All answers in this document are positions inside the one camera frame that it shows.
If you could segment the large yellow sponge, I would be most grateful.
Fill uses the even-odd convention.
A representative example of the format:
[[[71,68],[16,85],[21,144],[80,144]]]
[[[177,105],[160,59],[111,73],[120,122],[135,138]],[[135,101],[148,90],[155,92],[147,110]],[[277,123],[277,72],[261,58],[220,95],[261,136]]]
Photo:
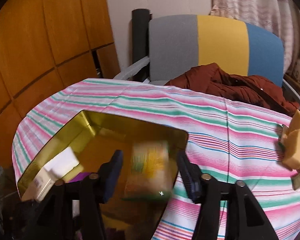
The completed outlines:
[[[300,129],[296,129],[289,134],[282,135],[281,143],[284,147],[284,157],[282,163],[290,170],[300,169]]]

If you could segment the white bottle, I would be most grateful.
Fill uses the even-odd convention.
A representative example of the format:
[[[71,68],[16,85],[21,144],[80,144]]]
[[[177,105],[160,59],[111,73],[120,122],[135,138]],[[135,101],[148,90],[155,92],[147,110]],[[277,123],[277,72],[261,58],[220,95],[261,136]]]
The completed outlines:
[[[21,197],[21,201],[36,200],[41,202],[56,181],[61,179],[64,182],[69,182],[83,169],[72,148],[67,147],[40,169]]]

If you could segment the gold metal tray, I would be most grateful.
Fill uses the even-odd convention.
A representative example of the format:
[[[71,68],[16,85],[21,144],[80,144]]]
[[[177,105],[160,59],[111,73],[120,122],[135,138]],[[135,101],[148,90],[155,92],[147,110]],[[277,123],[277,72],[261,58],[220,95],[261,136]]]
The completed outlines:
[[[82,172],[91,174],[74,183],[60,179],[41,202],[23,202],[33,204],[33,208],[22,238],[151,239],[171,196],[162,201],[123,198],[133,145],[142,141],[168,142],[174,186],[177,156],[186,148],[187,140],[187,132],[181,129],[114,114],[80,111],[42,147],[17,186],[22,197],[40,169],[67,147],[74,151],[84,168]],[[123,166],[114,194],[105,203],[107,163],[116,150],[123,152]]]

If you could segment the striped pink green bedsheet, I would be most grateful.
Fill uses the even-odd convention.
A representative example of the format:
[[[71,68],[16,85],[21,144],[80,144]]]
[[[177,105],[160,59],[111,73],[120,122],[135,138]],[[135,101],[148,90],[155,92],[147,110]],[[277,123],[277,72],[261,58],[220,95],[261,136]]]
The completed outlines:
[[[26,114],[12,143],[20,178],[45,143],[81,110],[117,114],[188,132],[186,153],[218,180],[243,180],[279,239],[300,232],[300,189],[281,165],[279,137],[290,117],[262,107],[173,86],[85,79],[53,94]]]

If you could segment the grey yellow blue chair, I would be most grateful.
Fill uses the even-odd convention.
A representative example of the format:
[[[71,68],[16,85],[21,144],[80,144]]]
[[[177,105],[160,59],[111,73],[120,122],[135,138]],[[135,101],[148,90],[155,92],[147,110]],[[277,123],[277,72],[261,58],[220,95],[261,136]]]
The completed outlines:
[[[262,76],[300,104],[300,95],[283,78],[284,48],[273,33],[238,20],[207,15],[152,18],[148,9],[132,12],[133,64],[115,76],[144,78],[158,85],[192,67],[217,64],[228,74]]]

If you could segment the purple snack packet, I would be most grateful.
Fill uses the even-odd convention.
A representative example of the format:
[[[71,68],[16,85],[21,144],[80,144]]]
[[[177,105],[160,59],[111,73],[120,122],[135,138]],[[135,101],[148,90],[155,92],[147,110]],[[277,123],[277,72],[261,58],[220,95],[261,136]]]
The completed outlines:
[[[84,178],[88,177],[91,174],[91,172],[81,172],[78,175],[76,175],[74,178],[72,178],[69,182],[74,183],[77,181],[82,181]]]

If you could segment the dark red jacket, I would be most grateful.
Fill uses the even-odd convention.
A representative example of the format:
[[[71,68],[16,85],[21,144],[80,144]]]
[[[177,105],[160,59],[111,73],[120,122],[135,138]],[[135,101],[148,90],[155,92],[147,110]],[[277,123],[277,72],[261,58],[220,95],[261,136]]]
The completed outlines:
[[[260,106],[288,116],[300,109],[297,102],[286,100],[282,88],[267,78],[230,75],[216,63],[193,67],[166,85]]]

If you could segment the wooden wardrobe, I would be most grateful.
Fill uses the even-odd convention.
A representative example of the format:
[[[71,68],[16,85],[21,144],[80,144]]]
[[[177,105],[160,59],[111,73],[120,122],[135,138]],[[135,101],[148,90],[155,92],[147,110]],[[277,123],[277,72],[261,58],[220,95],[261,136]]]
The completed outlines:
[[[38,103],[88,77],[120,67],[107,0],[7,0],[0,10],[0,164]]]

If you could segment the yellow green scouring pad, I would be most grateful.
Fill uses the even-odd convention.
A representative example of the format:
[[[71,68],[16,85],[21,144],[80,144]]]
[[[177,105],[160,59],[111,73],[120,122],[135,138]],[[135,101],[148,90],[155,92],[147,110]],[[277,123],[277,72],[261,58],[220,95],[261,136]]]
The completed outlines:
[[[123,198],[126,200],[167,200],[173,187],[166,141],[135,143]]]

